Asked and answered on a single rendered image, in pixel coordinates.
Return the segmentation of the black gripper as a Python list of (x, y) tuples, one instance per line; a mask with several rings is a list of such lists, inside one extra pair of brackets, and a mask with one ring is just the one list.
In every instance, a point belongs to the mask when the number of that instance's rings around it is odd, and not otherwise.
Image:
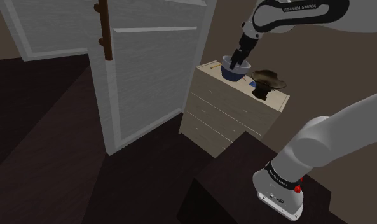
[(251, 51), (257, 45), (257, 42), (258, 38), (251, 38), (245, 33), (243, 33), (239, 41), (240, 48), (236, 49), (233, 55), (231, 56), (230, 69), (234, 69), (236, 63), (242, 65), (244, 60), (249, 56)]

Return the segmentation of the blue and white bowl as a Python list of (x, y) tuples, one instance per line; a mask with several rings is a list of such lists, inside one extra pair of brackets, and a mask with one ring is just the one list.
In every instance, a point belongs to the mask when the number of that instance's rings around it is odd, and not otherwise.
[(236, 64), (234, 69), (230, 69), (231, 65), (231, 56), (225, 55), (223, 56), (223, 61), (221, 65), (221, 74), (222, 77), (228, 81), (238, 82), (241, 78), (243, 78), (251, 68), (251, 64), (248, 63), (246, 60), (242, 62), (241, 65)]

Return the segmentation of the dark brown hat-shaped figure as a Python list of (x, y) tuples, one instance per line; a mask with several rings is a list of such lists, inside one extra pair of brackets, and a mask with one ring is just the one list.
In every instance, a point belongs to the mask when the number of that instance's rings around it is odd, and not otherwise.
[(267, 70), (256, 70), (250, 76), (256, 84), (252, 94), (261, 100), (266, 100), (269, 92), (285, 88), (286, 82), (278, 79), (278, 74)]

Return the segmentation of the beige chest of drawers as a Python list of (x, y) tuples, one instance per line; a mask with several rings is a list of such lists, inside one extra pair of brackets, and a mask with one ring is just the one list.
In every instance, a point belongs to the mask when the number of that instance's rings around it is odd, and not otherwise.
[(238, 82), (222, 77), (212, 61), (195, 68), (179, 132), (216, 158), (244, 132), (261, 140), (283, 112), (289, 96), (268, 93), (267, 100), (252, 94), (252, 78)]

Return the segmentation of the dark robot stand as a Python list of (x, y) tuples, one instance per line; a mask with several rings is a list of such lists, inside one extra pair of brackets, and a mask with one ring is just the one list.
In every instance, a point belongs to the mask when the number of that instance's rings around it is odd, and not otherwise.
[(257, 196), (252, 175), (276, 153), (244, 132), (195, 176), (177, 213), (181, 224), (346, 224), (330, 212), (331, 192), (303, 178), (303, 213), (289, 221)]

